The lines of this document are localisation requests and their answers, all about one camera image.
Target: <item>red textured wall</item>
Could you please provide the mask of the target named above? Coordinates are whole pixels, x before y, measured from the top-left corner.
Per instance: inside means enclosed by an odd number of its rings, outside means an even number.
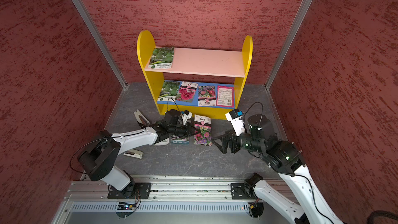
[[[0,9],[0,222],[49,223],[121,86],[71,0]]]
[[[254,42],[247,83],[265,83],[301,0],[83,0],[127,82],[144,82],[138,34],[148,29],[159,46],[240,51]],[[167,75],[167,79],[181,78]],[[219,82],[217,77],[184,77]]]
[[[271,87],[289,140],[350,224],[398,214],[397,34],[398,0],[313,0]]]

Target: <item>pink shelf board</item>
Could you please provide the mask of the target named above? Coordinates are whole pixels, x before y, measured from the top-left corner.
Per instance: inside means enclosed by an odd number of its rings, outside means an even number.
[[[175,47],[171,68],[151,69],[148,68],[148,63],[145,66],[145,71],[245,77],[241,51]]]

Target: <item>seed packet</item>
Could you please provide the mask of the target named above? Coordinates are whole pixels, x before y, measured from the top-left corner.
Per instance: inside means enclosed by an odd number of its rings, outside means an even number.
[[[180,89],[178,90],[176,101],[193,102],[195,97],[197,83],[193,82],[182,82]]]
[[[170,142],[172,144],[189,144],[189,138],[170,137]]]
[[[211,146],[211,119],[209,117],[195,115],[194,127],[199,129],[200,133],[195,135],[193,143]]]
[[[198,106],[208,107],[216,105],[216,87],[199,86],[198,87]]]
[[[148,68],[171,68],[174,58],[174,47],[157,47],[153,50]]]
[[[234,87],[217,86],[217,106],[234,107]]]
[[[169,98],[175,100],[179,85],[180,82],[165,81],[160,90],[158,101],[167,101]]]

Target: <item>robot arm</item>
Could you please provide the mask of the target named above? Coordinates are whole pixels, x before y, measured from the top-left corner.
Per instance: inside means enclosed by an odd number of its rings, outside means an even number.
[[[244,118],[235,109],[226,114],[236,133],[228,132],[214,138],[221,144],[213,144],[226,153],[240,149],[256,152],[268,167],[275,170],[294,193],[300,205],[291,202],[274,190],[260,175],[254,173],[245,180],[245,192],[253,198],[260,198],[276,209],[291,224],[343,224],[333,213],[312,180],[304,158],[293,143],[279,140],[272,123],[265,116],[256,114],[248,118],[250,134],[244,128]]]
[[[170,135],[180,138],[198,133],[187,121],[192,114],[177,110],[166,112],[162,121],[143,130],[110,134],[102,131],[97,139],[86,147],[78,160],[92,181],[104,181],[123,198],[133,197],[137,191],[128,173],[115,166],[116,157],[127,150],[161,142]]]

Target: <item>pink flower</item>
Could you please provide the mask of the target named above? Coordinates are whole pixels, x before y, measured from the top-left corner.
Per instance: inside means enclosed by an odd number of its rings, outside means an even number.
[[[186,89],[180,89],[179,93],[181,94],[181,99],[183,100],[189,100],[193,97],[194,92],[191,90],[186,90]]]

